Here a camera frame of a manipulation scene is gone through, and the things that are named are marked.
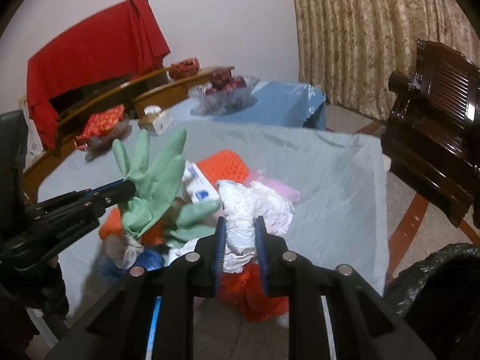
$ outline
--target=silver bolt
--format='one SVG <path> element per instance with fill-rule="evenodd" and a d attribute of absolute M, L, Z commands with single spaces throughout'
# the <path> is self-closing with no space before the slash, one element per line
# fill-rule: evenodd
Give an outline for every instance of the silver bolt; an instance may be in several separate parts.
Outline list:
<path fill-rule="evenodd" d="M 132 269 L 130 269 L 130 274 L 134 278 L 142 276 L 144 273 L 145 273 L 145 268 L 143 268 L 142 266 L 134 266 Z"/>
<path fill-rule="evenodd" d="M 282 258 L 285 261 L 292 262 L 292 261 L 295 261 L 297 259 L 297 254 L 295 252 L 292 252 L 292 251 L 286 251 L 284 254 L 282 254 Z"/>
<path fill-rule="evenodd" d="M 340 264 L 337 266 L 337 272 L 344 276 L 350 276 L 353 273 L 353 268 L 348 264 Z"/>
<path fill-rule="evenodd" d="M 189 263 L 194 263 L 199 259 L 200 259 L 200 254 L 198 254 L 196 251 L 191 251 L 190 253 L 185 255 L 185 260 L 187 260 Z"/>

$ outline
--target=white wall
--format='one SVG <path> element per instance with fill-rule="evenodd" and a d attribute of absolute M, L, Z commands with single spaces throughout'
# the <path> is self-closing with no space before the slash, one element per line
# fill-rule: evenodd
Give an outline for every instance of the white wall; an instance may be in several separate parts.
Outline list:
<path fill-rule="evenodd" d="M 78 21 L 122 0 L 25 0 L 0 39 L 0 112 L 17 108 L 28 59 Z M 293 0 L 149 0 L 170 46 L 166 63 L 196 56 L 203 66 L 297 81 Z"/>

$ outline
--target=gold curtain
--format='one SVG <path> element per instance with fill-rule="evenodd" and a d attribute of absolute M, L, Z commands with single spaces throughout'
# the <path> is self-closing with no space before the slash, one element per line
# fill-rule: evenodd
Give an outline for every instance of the gold curtain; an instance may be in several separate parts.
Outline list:
<path fill-rule="evenodd" d="M 330 101 L 386 119 L 390 73 L 414 71 L 417 38 L 480 62 L 480 41 L 455 0 L 295 0 L 299 79 Z"/>

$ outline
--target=chair backrest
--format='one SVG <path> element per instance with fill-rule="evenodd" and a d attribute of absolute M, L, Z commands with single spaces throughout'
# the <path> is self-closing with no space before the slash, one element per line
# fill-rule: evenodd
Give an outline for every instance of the chair backrest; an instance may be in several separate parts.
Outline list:
<path fill-rule="evenodd" d="M 457 131 L 470 130 L 480 83 L 474 63 L 442 43 L 418 40 L 416 76 L 426 110 Z"/>

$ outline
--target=rubber glove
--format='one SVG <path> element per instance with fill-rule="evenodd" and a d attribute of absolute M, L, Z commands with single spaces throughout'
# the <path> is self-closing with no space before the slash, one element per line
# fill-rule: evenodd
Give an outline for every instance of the rubber glove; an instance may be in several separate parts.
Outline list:
<path fill-rule="evenodd" d="M 179 249 L 188 241 L 215 233 L 212 226 L 201 225 L 198 221 L 214 214 L 220 208 L 220 200 L 204 200 L 186 204 L 179 210 L 169 210 L 167 215 L 173 225 L 163 230 L 164 243 L 170 248 Z"/>
<path fill-rule="evenodd" d="M 112 148 L 118 168 L 137 189 L 127 203 L 118 204 L 122 227 L 133 238 L 141 237 L 172 205 L 185 169 L 181 153 L 186 139 L 186 130 L 177 131 L 150 167 L 150 138 L 146 130 L 140 131 L 131 162 L 123 143 L 118 139 L 114 141 Z"/>

